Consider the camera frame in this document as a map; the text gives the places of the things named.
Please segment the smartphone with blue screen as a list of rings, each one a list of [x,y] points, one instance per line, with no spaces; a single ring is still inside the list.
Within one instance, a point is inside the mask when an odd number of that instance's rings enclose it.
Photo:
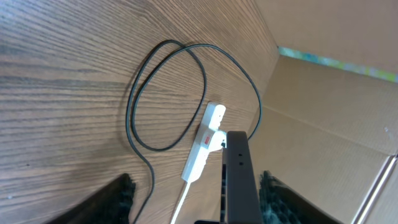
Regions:
[[[248,137],[244,131],[229,131],[226,134],[221,178],[220,219],[195,222],[195,224],[222,223],[262,223]]]

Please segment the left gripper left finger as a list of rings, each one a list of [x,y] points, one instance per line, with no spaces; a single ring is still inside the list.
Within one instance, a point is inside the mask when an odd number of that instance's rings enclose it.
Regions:
[[[121,174],[76,207],[46,224],[129,224],[136,184]]]

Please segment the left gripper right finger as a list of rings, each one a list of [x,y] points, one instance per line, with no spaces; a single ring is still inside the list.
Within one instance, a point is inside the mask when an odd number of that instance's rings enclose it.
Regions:
[[[268,171],[263,172],[259,184],[259,206],[264,224],[341,223]]]

